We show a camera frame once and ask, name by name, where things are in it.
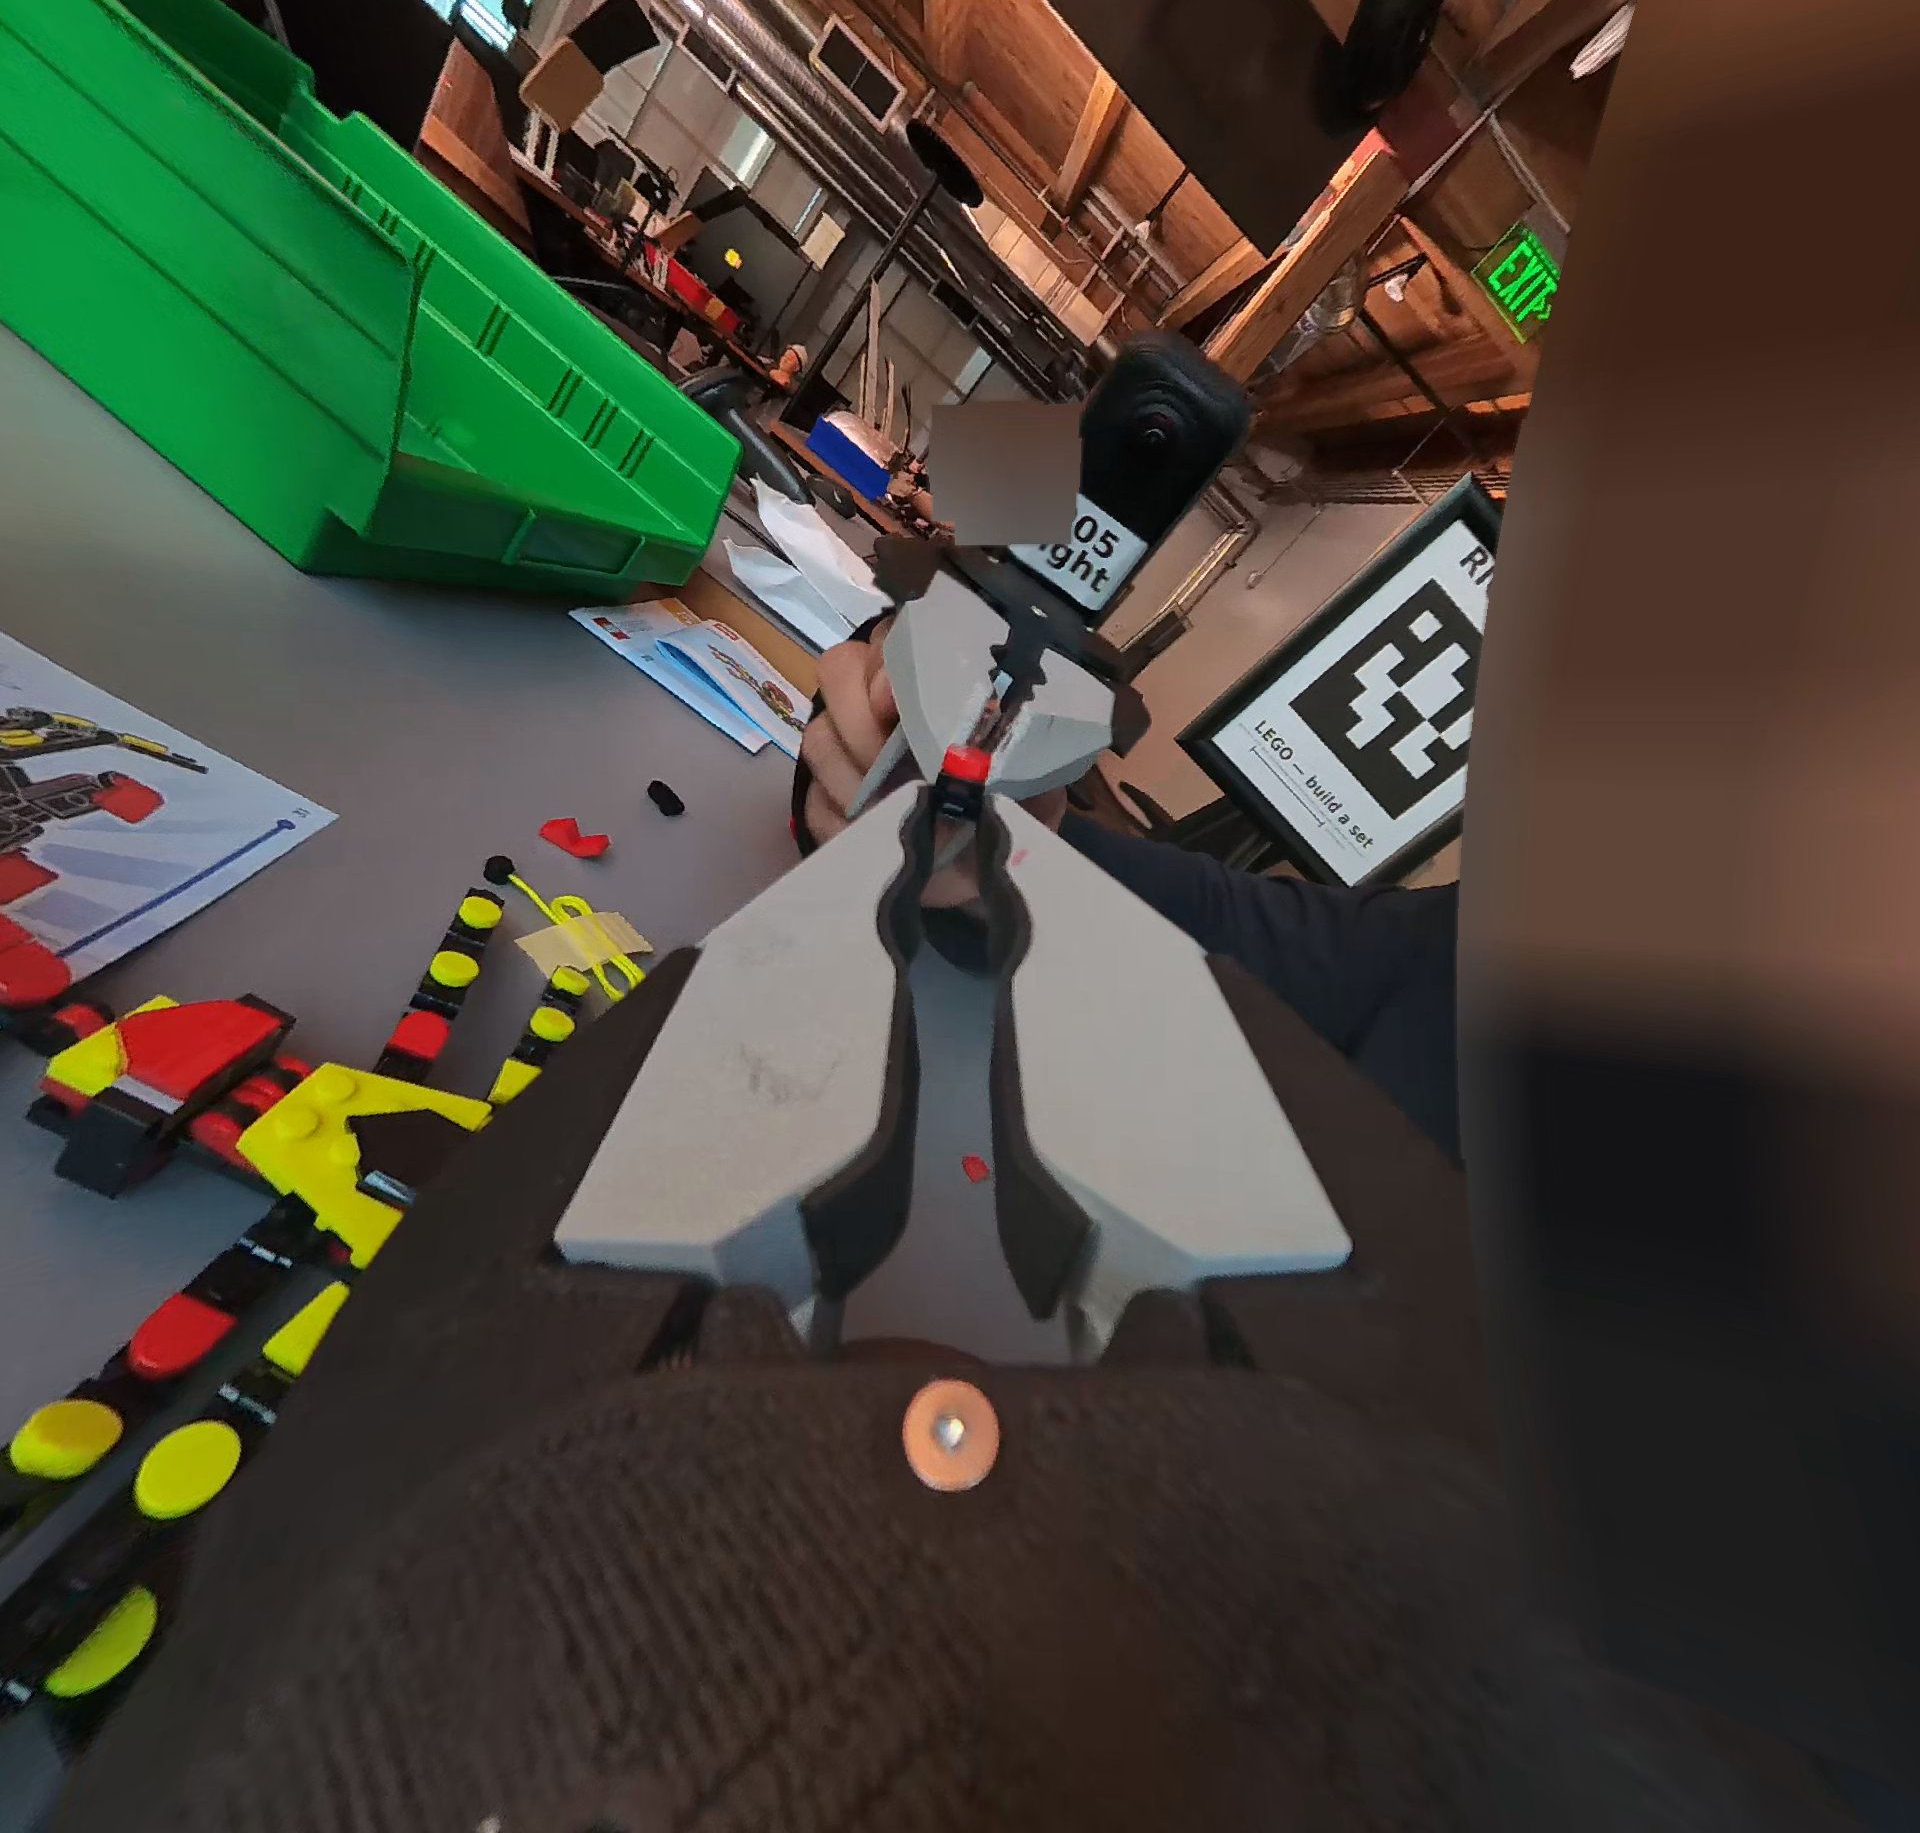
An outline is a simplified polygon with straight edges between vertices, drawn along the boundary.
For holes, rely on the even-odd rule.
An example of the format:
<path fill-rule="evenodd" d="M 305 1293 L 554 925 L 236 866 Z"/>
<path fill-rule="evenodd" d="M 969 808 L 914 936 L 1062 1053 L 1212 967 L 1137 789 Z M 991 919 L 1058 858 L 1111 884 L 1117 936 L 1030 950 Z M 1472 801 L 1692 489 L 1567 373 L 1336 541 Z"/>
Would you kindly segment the person's right hand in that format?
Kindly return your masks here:
<path fill-rule="evenodd" d="M 897 728 L 893 687 L 881 662 L 881 648 L 893 616 L 877 616 L 861 627 L 857 638 L 833 644 L 816 664 L 816 703 L 807 716 L 799 772 L 794 772 L 794 821 L 791 832 L 801 858 L 828 844 L 852 822 L 852 804 L 877 765 L 881 745 Z M 1050 832 L 1058 832 L 1070 813 L 1062 789 L 1021 801 Z M 923 888 L 924 909 L 973 909 L 974 908 L 974 850 L 973 844 L 929 875 Z"/>

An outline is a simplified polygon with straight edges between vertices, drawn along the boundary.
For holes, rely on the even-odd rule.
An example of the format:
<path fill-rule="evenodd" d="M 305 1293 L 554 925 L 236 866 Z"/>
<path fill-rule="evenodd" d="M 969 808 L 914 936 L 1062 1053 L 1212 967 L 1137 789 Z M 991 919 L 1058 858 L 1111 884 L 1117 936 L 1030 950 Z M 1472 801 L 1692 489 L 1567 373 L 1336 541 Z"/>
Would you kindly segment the green exit sign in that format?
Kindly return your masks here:
<path fill-rule="evenodd" d="M 1558 281 L 1562 263 L 1528 220 L 1513 220 L 1475 266 L 1478 289 L 1520 346 L 1541 334 Z"/>

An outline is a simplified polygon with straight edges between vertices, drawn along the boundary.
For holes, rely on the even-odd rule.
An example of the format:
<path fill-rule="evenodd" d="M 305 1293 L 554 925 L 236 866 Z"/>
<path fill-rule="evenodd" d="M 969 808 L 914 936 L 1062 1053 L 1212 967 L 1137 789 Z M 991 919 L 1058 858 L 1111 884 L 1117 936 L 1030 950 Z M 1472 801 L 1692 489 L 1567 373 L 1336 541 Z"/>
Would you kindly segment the person's right forearm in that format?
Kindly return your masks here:
<path fill-rule="evenodd" d="M 1207 953 L 1234 961 L 1462 1165 L 1454 884 L 1249 875 L 1066 813 L 1058 834 Z"/>

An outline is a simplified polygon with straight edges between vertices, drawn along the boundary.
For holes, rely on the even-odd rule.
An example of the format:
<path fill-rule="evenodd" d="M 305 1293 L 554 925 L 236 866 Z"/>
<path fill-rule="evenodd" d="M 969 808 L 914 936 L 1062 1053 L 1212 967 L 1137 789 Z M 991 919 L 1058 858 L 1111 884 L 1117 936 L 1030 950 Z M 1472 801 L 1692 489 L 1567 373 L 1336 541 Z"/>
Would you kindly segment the white paper bags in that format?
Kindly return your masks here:
<path fill-rule="evenodd" d="M 751 516 L 729 512 L 723 559 L 732 580 L 804 644 L 824 650 L 893 611 L 873 567 L 824 525 L 812 502 L 791 502 L 751 480 Z"/>

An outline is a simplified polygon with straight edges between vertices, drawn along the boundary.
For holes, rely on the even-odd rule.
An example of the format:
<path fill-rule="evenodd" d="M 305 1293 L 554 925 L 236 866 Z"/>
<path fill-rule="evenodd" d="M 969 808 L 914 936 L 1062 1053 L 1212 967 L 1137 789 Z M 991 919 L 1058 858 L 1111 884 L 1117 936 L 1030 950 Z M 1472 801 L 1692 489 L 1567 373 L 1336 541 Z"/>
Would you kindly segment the black round wall fan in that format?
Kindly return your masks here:
<path fill-rule="evenodd" d="M 1318 43 L 1311 117 L 1321 135 L 1378 126 L 1422 68 L 1447 0 L 1359 0 L 1343 39 Z"/>

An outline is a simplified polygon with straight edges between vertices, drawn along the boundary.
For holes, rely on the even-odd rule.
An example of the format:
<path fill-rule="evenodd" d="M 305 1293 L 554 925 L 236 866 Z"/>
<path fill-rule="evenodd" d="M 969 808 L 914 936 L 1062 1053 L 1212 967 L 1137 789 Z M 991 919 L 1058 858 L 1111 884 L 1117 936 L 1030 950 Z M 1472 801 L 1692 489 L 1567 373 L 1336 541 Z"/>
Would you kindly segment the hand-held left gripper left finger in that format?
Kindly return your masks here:
<path fill-rule="evenodd" d="M 690 953 L 554 1248 L 778 1300 L 847 1300 L 911 1211 L 920 1037 L 902 786 Z"/>

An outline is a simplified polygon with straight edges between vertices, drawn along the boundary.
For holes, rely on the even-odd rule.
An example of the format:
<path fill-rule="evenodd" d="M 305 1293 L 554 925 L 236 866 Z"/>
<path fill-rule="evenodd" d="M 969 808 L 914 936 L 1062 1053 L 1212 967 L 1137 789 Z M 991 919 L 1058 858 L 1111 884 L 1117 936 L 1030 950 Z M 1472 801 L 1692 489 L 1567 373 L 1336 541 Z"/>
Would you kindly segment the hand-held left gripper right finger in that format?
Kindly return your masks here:
<path fill-rule="evenodd" d="M 1093 1362 L 1143 1290 L 1321 1274 L 1351 1238 L 1253 1044 L 1265 995 L 1016 801 L 980 808 L 997 1240 Z"/>

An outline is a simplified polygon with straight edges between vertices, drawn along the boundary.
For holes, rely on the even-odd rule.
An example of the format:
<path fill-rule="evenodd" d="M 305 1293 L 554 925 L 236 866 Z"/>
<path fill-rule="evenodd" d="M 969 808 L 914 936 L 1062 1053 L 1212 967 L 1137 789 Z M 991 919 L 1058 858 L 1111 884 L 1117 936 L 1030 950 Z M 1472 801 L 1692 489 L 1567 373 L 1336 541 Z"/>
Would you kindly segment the green plastic bin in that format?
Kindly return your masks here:
<path fill-rule="evenodd" d="M 3 324 L 308 573 L 683 587 L 741 458 L 218 0 L 3 0 Z"/>

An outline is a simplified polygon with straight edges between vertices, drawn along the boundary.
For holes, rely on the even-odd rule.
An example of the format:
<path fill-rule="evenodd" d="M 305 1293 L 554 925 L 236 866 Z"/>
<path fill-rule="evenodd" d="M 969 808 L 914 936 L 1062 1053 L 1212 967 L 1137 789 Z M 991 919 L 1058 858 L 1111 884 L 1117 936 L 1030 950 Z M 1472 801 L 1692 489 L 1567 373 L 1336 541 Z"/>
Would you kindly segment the black floor lamp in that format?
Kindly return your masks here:
<path fill-rule="evenodd" d="M 897 260 L 900 246 L 907 242 L 914 227 L 923 220 L 923 214 L 930 205 L 930 201 L 937 192 L 943 192 L 959 210 L 974 210 L 984 201 L 984 189 L 980 189 L 977 177 L 973 175 L 973 168 L 966 166 L 966 160 L 930 126 L 924 126 L 923 117 L 911 117 L 907 123 L 907 149 L 923 166 L 923 183 L 917 186 L 917 196 L 911 202 L 911 210 L 902 212 L 897 231 L 876 254 L 876 260 L 865 269 L 865 273 L 852 286 L 852 298 L 847 298 L 840 317 L 833 324 L 833 330 L 816 343 L 812 354 L 807 357 L 804 376 L 794 384 L 794 391 L 789 393 L 789 400 L 782 404 L 782 421 L 789 428 L 810 430 L 812 421 L 824 411 L 824 401 L 828 401 L 828 393 L 833 393 L 833 386 L 828 386 L 828 362 L 833 362 L 835 350 L 840 346 L 840 341 L 857 324 L 861 308 L 865 307 L 870 289 L 881 281 L 887 266 Z"/>

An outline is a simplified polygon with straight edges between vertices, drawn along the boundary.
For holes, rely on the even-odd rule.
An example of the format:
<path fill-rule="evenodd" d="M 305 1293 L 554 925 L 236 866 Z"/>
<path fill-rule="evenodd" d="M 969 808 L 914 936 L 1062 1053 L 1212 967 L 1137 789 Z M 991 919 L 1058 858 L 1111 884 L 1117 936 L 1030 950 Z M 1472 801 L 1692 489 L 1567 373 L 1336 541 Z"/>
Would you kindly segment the open building instruction booklet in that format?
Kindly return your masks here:
<path fill-rule="evenodd" d="M 332 813 L 3 638 L 3 1014 L 171 931 Z"/>

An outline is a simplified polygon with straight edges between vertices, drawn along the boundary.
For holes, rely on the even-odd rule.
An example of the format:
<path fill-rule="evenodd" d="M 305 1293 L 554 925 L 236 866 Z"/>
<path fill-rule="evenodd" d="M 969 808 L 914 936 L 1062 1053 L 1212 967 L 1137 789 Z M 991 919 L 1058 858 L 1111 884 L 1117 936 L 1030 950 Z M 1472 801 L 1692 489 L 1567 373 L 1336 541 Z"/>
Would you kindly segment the red yellow toy brick scorpion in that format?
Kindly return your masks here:
<path fill-rule="evenodd" d="M 286 1051 L 292 1017 L 260 997 L 153 997 L 125 1017 L 87 1000 L 28 1021 L 47 1061 L 30 1126 L 57 1171 L 98 1196 L 193 1158 L 269 1211 L 68 1394 L 3 1438 L 3 1550 L 30 1536 L 119 1455 L 129 1485 L 3 1595 L 3 1721 L 94 1711 L 153 1645 L 188 1535 L 270 1438 L 324 1333 L 404 1212 L 580 1030 L 591 991 L 643 981 L 633 961 L 557 967 L 482 1096 L 439 1091 L 468 991 L 500 925 L 512 860 L 459 901 L 372 1068 Z"/>

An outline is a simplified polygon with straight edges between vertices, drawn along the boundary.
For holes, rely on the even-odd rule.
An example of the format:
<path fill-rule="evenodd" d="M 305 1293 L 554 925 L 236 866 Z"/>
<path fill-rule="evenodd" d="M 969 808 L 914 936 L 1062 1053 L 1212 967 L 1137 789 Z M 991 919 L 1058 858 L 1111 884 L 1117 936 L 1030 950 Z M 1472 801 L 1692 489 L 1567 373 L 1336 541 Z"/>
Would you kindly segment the framed marker sign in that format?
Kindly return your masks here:
<path fill-rule="evenodd" d="M 1182 728 L 1309 883 L 1405 878 L 1459 838 L 1502 506 L 1459 476 Z"/>

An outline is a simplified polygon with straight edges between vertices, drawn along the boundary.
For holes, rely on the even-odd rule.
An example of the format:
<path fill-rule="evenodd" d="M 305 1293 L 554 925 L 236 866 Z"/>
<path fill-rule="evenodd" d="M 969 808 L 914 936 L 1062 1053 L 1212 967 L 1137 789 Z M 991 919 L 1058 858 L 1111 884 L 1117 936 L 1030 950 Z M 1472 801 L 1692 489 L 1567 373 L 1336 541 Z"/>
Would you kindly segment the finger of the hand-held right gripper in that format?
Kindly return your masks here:
<path fill-rule="evenodd" d="M 1037 684 L 993 742 L 988 789 L 1041 798 L 1078 783 L 1111 745 L 1115 692 L 1066 654 L 1041 654 Z"/>
<path fill-rule="evenodd" d="M 930 580 L 897 609 L 885 638 L 897 725 L 917 765 L 943 765 L 953 745 L 973 745 L 993 699 L 993 650 L 1007 619 L 959 580 Z"/>

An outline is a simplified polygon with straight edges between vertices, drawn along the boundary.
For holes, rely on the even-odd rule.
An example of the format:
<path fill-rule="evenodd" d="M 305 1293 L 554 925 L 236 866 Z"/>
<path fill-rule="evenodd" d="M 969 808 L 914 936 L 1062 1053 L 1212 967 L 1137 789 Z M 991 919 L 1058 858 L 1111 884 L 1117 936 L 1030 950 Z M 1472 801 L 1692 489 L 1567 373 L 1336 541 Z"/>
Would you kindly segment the white wall vent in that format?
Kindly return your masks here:
<path fill-rule="evenodd" d="M 873 127 L 885 130 L 900 115 L 907 87 L 839 15 L 819 29 L 807 64 Z"/>

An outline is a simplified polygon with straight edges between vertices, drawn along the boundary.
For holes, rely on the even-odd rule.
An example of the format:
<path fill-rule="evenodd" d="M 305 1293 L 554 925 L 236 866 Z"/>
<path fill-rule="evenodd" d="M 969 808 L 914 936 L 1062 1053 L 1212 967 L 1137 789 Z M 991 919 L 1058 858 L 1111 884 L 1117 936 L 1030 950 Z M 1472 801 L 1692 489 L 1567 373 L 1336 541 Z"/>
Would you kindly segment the wooden pillar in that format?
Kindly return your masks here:
<path fill-rule="evenodd" d="M 1299 236 L 1270 263 L 1249 298 L 1207 337 L 1207 357 L 1249 386 L 1330 281 L 1387 231 L 1402 201 L 1402 163 L 1370 127 L 1330 177 L 1328 201 L 1303 219 Z"/>

